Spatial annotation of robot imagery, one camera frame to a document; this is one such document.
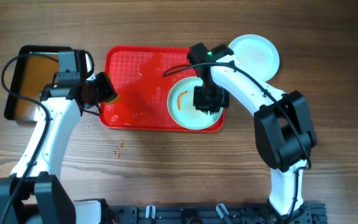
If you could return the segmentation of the white plate top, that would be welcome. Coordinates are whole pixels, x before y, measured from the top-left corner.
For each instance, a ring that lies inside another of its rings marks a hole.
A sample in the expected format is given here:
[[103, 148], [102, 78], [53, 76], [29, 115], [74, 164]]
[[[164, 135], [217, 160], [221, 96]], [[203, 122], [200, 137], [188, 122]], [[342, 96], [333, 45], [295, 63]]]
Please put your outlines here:
[[248, 71], [267, 82], [280, 67], [280, 56], [276, 47], [260, 35], [246, 34], [235, 38], [229, 48]]

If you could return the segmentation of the red plastic tray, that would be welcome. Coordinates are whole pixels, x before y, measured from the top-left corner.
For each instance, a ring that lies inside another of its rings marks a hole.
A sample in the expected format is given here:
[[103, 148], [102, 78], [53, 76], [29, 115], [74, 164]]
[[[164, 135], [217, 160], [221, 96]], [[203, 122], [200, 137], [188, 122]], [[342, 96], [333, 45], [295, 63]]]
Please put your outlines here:
[[190, 130], [176, 124], [167, 108], [169, 91], [193, 70], [164, 77], [163, 73], [188, 63], [188, 48], [118, 45], [106, 56], [105, 71], [120, 99], [112, 105], [101, 104], [100, 122], [113, 129], [213, 133], [222, 128], [225, 113], [217, 123], [202, 130]]

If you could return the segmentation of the orange green sponge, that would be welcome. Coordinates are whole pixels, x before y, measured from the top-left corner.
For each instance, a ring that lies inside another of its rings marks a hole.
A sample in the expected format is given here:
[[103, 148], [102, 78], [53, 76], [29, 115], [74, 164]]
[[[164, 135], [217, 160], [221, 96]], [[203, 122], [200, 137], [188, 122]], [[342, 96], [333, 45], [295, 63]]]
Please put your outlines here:
[[120, 96], [118, 94], [115, 94], [111, 97], [111, 99], [106, 100], [104, 103], [107, 105], [115, 104], [120, 99]]

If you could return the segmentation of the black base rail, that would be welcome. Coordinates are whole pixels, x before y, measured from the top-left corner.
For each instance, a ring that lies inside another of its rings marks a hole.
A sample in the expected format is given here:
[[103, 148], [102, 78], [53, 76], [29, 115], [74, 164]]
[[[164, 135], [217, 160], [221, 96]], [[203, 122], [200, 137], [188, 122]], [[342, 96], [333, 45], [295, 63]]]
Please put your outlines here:
[[104, 199], [74, 202], [77, 223], [327, 223], [325, 204], [305, 202], [292, 215], [280, 215], [269, 203], [230, 206], [109, 206]]

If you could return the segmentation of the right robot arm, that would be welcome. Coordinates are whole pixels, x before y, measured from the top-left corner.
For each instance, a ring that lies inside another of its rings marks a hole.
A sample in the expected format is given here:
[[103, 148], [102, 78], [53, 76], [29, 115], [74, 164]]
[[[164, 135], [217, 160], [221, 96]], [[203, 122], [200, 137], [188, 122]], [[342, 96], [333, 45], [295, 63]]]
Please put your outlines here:
[[198, 43], [190, 47], [187, 59], [202, 80], [195, 87], [196, 110], [216, 113], [229, 106], [232, 95], [253, 116], [257, 151], [271, 169], [268, 202], [280, 223], [290, 223], [300, 215], [301, 178], [311, 169], [310, 154], [317, 142], [305, 97], [299, 91], [285, 93], [250, 74], [224, 44], [210, 50]]

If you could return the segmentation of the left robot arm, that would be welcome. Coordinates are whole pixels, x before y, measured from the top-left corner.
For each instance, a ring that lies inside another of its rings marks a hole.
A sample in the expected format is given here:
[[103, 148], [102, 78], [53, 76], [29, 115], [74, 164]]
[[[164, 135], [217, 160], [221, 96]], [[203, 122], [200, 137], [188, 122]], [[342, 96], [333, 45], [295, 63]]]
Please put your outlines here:
[[0, 178], [0, 223], [111, 223], [104, 199], [72, 201], [60, 173], [71, 133], [84, 106], [113, 101], [107, 73], [90, 80], [58, 73], [42, 90], [41, 112], [24, 155], [9, 177]]

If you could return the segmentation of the white plate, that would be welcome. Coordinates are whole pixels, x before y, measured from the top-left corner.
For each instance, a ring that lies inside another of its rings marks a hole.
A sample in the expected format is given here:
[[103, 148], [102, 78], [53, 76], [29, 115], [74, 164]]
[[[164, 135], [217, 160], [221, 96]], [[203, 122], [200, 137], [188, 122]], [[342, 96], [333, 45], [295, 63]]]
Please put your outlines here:
[[202, 85], [198, 77], [186, 77], [173, 85], [167, 98], [167, 108], [170, 116], [183, 128], [202, 130], [217, 123], [224, 109], [215, 113], [205, 113], [193, 106], [195, 87]]
[[229, 48], [248, 71], [267, 82], [280, 67], [280, 56], [276, 47], [260, 35], [246, 34], [235, 38]]

